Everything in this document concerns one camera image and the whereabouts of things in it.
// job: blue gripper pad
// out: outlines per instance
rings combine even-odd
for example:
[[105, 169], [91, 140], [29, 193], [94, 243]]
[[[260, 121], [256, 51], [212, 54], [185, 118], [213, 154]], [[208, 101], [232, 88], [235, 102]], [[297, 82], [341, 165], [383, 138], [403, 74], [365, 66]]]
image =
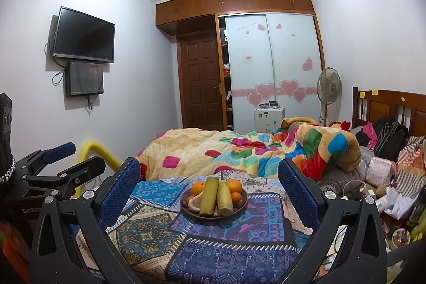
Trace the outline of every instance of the blue gripper pad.
[[278, 165], [278, 179], [303, 225], [317, 230], [321, 223], [318, 204], [286, 160], [282, 160]]
[[48, 150], [43, 157], [43, 162], [45, 164], [52, 164], [60, 161], [63, 158], [66, 158], [75, 153], [75, 144], [72, 142], [65, 143], [58, 147]]
[[121, 174], [101, 203], [98, 221], [102, 229], [106, 229], [116, 223], [141, 177], [141, 165], [136, 159], [127, 160], [123, 165], [125, 164], [124, 170], [120, 169], [116, 173], [117, 175], [121, 171]]

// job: plate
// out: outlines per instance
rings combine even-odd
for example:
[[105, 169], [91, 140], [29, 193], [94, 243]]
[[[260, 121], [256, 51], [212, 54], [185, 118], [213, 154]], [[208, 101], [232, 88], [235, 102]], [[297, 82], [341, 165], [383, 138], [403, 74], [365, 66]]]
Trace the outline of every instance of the plate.
[[[191, 189], [188, 189], [186, 192], [183, 193], [181, 200], [186, 200], [187, 198], [189, 198], [191, 196]], [[224, 219], [224, 218], [229, 218], [237, 213], [239, 213], [240, 211], [242, 211], [242, 209], [246, 208], [247, 203], [248, 203], [248, 199], [247, 199], [247, 193], [246, 191], [243, 189], [242, 193], [241, 193], [241, 198], [244, 201], [244, 205], [240, 208], [234, 208], [234, 211], [232, 212], [231, 215], [219, 215], [217, 217], [204, 217], [201, 216], [199, 213], [197, 212], [193, 212], [190, 211], [188, 208], [185, 208], [181, 205], [181, 210], [184, 211], [185, 213], [191, 215], [194, 218], [197, 219], [203, 219], [203, 220], [219, 220], [219, 219]]]

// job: backpack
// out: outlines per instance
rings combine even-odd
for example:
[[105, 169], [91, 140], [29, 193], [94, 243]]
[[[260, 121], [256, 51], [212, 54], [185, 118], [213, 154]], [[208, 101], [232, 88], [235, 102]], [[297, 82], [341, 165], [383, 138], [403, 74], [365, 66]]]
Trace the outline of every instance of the backpack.
[[408, 128], [398, 122], [386, 124], [377, 137], [374, 154], [377, 157], [396, 161], [408, 138]]

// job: yellow hose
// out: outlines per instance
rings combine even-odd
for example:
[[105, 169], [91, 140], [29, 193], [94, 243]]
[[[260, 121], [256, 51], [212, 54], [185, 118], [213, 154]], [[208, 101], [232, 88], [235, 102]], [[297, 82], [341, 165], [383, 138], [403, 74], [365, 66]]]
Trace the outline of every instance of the yellow hose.
[[[87, 159], [87, 156], [89, 155], [90, 150], [92, 149], [98, 151], [99, 154], [108, 162], [109, 166], [114, 171], [117, 171], [120, 168], [121, 164], [119, 163], [119, 161], [115, 159], [104, 146], [102, 146], [96, 141], [88, 141], [84, 144], [83, 148], [81, 149], [80, 155], [78, 156], [78, 162], [81, 163], [82, 161], [85, 161]], [[80, 195], [81, 186], [78, 186], [77, 188], [75, 188], [74, 197], [79, 197]]]

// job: wall-mounted television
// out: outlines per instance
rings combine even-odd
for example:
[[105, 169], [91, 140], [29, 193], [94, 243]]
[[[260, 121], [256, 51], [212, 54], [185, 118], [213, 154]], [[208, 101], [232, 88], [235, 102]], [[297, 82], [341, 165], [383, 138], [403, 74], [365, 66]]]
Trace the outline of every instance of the wall-mounted television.
[[113, 23], [61, 7], [53, 56], [113, 63], [115, 29]]

